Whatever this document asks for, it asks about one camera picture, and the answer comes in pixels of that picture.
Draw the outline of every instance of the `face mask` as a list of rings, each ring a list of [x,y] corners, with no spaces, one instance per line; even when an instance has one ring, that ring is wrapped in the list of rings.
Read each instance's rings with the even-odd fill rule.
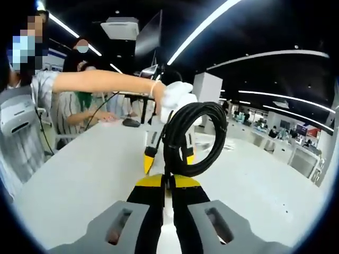
[[[35,37],[34,36],[15,36],[13,37],[13,50],[9,54],[9,60],[13,63],[13,70],[20,71],[20,64],[27,63],[28,57],[35,56]]]
[[[80,53],[86,53],[88,51],[88,46],[77,46],[76,48]]]

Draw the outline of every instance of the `cable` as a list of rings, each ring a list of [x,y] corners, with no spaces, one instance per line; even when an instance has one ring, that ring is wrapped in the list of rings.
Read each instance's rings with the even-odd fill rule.
[[[117,94],[119,94],[119,92],[113,93],[113,95],[112,95],[111,97],[109,97],[106,101],[104,101],[104,102],[103,102],[103,103],[95,110],[95,112],[94,112],[94,114],[92,115],[91,119],[90,119],[90,120],[88,121],[88,123],[87,123],[87,126],[86,126],[86,128],[85,128],[85,131],[87,131],[87,129],[88,129],[88,127],[89,127],[89,125],[90,125],[90,123],[91,123],[93,117],[94,117],[95,114],[99,111],[99,109],[101,109],[101,107],[102,107],[103,105],[105,105],[105,103],[107,103],[111,98],[115,97],[115,95],[117,95]]]
[[[179,149],[185,144],[185,134],[188,129],[196,119],[203,115],[209,116],[215,126],[215,143],[203,161],[195,165],[187,165],[181,159]],[[163,128],[165,173],[193,177],[206,171],[222,152],[226,132],[226,116],[219,104],[215,102],[195,102],[182,107]]]
[[[51,151],[52,155],[54,155],[54,152],[53,152],[53,150],[52,150],[52,148],[51,148],[51,146],[49,145],[49,142],[48,142],[48,140],[47,140],[46,133],[44,132],[44,128],[43,128],[41,116],[39,116],[38,110],[37,110],[36,108],[35,108],[35,112],[36,112],[36,114],[37,114],[37,116],[38,116],[38,119],[39,119],[39,122],[40,122],[40,126],[41,126],[41,130],[42,130],[44,139],[46,140],[46,143],[47,143],[48,148],[49,148],[49,150]]]

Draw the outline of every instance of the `black cable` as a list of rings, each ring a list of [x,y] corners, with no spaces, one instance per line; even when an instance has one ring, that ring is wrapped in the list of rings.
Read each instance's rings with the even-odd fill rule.
[[[87,131],[87,129],[88,129],[88,127],[89,127],[89,125],[90,125],[90,123],[91,123],[93,117],[94,117],[95,114],[99,111],[99,109],[101,109],[101,107],[102,107],[103,105],[105,105],[111,98],[115,97],[115,95],[117,95],[117,94],[119,94],[119,92],[113,93],[113,95],[112,95],[111,97],[109,97],[106,101],[104,101],[104,102],[96,109],[96,111],[95,111],[94,114],[92,115],[91,119],[88,121],[87,126],[86,126],[86,128],[85,128],[85,131]]]
[[[187,165],[186,160],[184,162],[181,159],[179,149],[186,141],[185,134],[188,129],[203,115],[209,116],[215,126],[215,143],[203,161],[195,165]],[[163,128],[165,173],[193,177],[206,171],[222,152],[226,132],[226,116],[219,104],[195,102],[182,107]]]
[[[35,112],[36,112],[36,114],[37,114],[37,116],[38,116],[38,119],[39,119],[39,122],[40,122],[40,126],[41,126],[41,130],[42,130],[44,139],[46,140],[46,143],[47,143],[48,148],[49,148],[49,150],[51,151],[52,155],[54,155],[54,152],[53,152],[53,150],[52,150],[52,148],[51,148],[51,146],[49,145],[49,142],[48,142],[48,140],[47,140],[46,133],[44,132],[44,128],[43,128],[41,116],[39,115],[38,110],[37,110],[36,108],[35,108]]]

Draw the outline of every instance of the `white glove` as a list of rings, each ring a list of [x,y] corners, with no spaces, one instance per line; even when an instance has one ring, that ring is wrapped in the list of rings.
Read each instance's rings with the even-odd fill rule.
[[[174,82],[168,85],[164,91],[164,97],[162,99],[162,109],[160,114],[160,120],[162,123],[167,123],[168,116],[171,111],[173,115],[181,109],[183,106],[197,102],[198,99],[194,94],[190,94],[193,86],[189,83],[181,81]],[[199,125],[202,123],[202,118],[198,118],[193,125]]]

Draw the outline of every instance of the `coiled cable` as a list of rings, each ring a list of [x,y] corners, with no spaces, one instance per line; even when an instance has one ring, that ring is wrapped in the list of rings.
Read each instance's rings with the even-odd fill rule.
[[[199,117],[211,118],[216,130],[216,139],[212,150],[205,159],[195,165],[187,165],[181,159],[179,149],[186,145],[188,129]],[[222,107],[215,102],[190,103],[181,109],[164,126],[162,140],[164,143],[165,174],[193,177],[205,172],[219,157],[224,147],[227,132],[227,121]]]

